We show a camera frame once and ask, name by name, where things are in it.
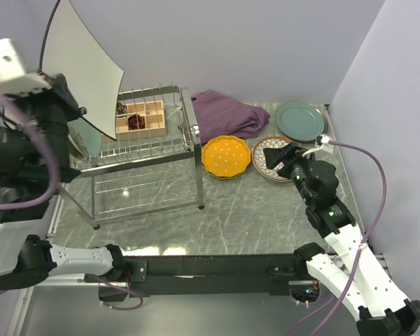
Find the dark green round plate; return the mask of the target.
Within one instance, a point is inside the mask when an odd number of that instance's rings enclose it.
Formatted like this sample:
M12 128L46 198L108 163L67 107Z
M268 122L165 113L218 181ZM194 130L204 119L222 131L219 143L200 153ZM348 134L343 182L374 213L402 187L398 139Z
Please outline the dark green round plate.
M328 121L322 112L302 102L280 105L275 113L275 122L281 133L300 143L313 142L328 130Z

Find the orange dotted plate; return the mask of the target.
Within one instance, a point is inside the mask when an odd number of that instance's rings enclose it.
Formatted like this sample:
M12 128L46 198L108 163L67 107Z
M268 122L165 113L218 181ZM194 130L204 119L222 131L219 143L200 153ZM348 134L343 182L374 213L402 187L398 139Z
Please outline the orange dotted plate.
M202 149L202 165L219 176L234 176L245 172L251 163L247 143L236 136L218 136Z

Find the mint green flower plate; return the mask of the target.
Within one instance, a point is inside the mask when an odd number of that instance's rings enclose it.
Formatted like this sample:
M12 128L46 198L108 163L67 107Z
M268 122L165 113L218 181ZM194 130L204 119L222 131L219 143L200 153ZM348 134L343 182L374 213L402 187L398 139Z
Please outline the mint green flower plate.
M69 138L73 146L87 159L99 156L102 149L101 133L84 119L68 122Z

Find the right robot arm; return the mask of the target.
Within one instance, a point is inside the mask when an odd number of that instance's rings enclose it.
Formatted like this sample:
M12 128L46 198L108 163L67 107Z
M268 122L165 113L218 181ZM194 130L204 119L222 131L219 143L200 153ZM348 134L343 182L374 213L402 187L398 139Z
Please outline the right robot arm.
M337 299L319 325L324 326L344 306L360 335L413 335L420 326L420 301L409 299L399 289L370 250L367 238L337 196L335 166L294 143L264 148L263 153L268 169L294 183L308 221L345 266L336 266L317 244L295 250L295 275L315 278Z

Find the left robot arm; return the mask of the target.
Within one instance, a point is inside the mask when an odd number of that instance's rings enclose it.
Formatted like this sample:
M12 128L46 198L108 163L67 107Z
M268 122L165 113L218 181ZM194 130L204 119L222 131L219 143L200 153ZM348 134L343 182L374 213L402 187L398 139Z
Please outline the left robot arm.
M14 128L0 126L0 292L67 274L118 281L127 269L116 245L63 248L47 240L53 197L79 175L70 165L68 124L85 110L64 75L42 81L33 93L0 94L0 105L17 114Z

